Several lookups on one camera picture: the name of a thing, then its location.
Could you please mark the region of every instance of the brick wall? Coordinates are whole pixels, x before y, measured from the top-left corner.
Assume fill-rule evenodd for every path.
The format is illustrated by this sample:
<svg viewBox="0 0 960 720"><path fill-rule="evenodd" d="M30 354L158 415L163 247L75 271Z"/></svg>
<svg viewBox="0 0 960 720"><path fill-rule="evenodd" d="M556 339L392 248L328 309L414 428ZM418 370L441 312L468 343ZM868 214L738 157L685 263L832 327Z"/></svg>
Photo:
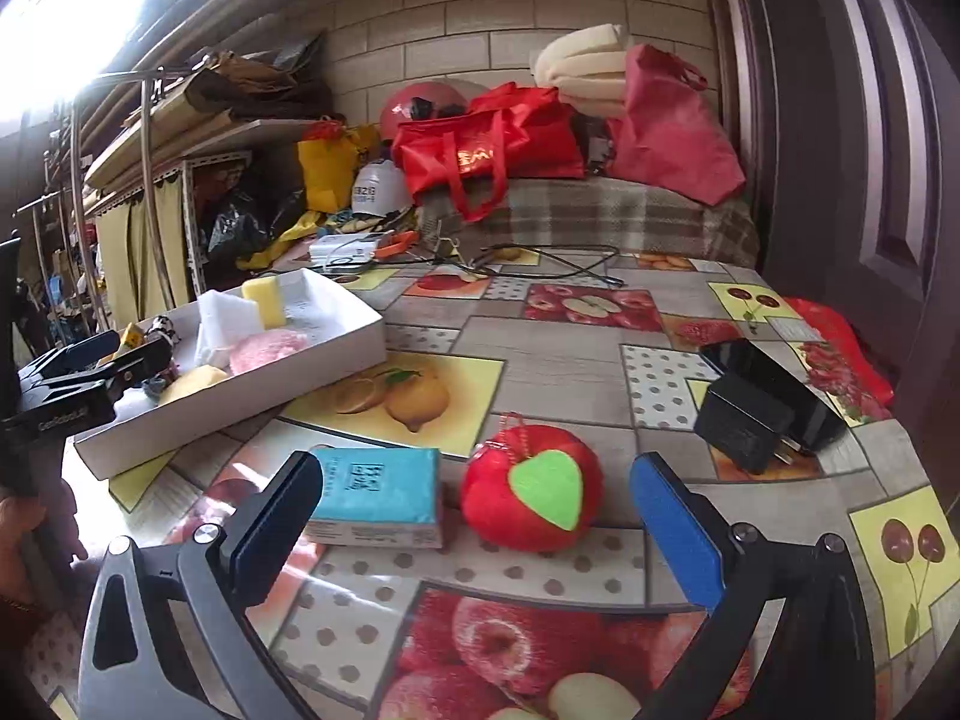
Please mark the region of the brick wall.
<svg viewBox="0 0 960 720"><path fill-rule="evenodd" d="M716 105L707 0L303 0L282 17L294 30L329 30L326 79L352 124L376 121L386 98L416 79L532 85L533 50L606 22L697 65Z"/></svg>

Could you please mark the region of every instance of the yellow sponge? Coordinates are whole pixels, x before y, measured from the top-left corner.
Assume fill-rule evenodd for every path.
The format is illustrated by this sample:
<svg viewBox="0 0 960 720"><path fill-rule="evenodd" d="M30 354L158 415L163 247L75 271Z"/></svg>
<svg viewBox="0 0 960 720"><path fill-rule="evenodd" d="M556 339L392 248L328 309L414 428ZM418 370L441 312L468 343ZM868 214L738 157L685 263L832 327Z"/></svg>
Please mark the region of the yellow sponge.
<svg viewBox="0 0 960 720"><path fill-rule="evenodd" d="M181 397L192 395L208 386L219 384L224 379L229 379L229 376L218 367L213 367L213 365L195 367L194 370L189 370L179 379L171 382L171 385L160 396L160 405L165 406L167 403L181 399Z"/></svg>
<svg viewBox="0 0 960 720"><path fill-rule="evenodd" d="M242 295L247 300L256 301L265 330L283 327L287 323L287 317L283 314L283 295L280 294L280 282L277 281L277 276L263 276L263 278L245 281Z"/></svg>

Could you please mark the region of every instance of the red helmet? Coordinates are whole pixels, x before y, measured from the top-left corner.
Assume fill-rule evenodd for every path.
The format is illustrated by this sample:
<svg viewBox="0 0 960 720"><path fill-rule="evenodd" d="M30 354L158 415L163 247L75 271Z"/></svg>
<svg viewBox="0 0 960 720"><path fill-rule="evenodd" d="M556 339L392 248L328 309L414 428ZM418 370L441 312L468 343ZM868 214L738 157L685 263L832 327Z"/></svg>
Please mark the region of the red helmet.
<svg viewBox="0 0 960 720"><path fill-rule="evenodd" d="M467 107L467 98L448 83L443 81L412 83L391 95L387 103L384 104L383 110L380 111L381 139L392 140L397 136L397 124L413 120L410 113L413 98L421 98L433 103L433 113L429 116L430 119L435 119L437 112L448 107L448 105Z"/></svg>

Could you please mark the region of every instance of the white tray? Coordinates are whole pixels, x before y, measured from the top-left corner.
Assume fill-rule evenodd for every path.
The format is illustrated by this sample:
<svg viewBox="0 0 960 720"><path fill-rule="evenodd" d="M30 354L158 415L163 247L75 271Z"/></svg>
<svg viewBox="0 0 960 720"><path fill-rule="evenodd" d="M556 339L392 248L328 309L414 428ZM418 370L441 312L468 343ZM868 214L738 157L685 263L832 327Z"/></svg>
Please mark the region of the white tray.
<svg viewBox="0 0 960 720"><path fill-rule="evenodd" d="M142 389L128 389L115 404L116 419L75 438L77 452L97 479L109 479L387 359L383 319L360 298L307 269L277 278L287 328L306 334L310 346L165 406L158 406ZM240 288L229 293L240 295ZM174 358L185 372L194 367L200 325L197 303L176 308L167 316L181 338ZM150 322L140 326L145 329Z"/></svg>

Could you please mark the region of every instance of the red tote bag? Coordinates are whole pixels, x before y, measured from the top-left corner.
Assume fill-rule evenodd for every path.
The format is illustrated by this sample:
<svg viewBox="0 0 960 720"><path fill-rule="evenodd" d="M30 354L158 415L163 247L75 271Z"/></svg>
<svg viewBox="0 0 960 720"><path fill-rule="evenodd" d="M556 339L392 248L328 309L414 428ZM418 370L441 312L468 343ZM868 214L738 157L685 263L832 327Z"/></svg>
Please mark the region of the red tote bag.
<svg viewBox="0 0 960 720"><path fill-rule="evenodd" d="M467 221L486 217L507 194L507 177L582 178L584 162L556 89L507 83L474 98L464 116L404 122L392 160L416 194L448 184ZM491 196L470 207L463 178L492 176Z"/></svg>
<svg viewBox="0 0 960 720"><path fill-rule="evenodd" d="M746 178L699 94L706 88L700 71L680 57L648 45L630 49L626 115L608 121L616 151L607 174L707 205L740 191Z"/></svg>

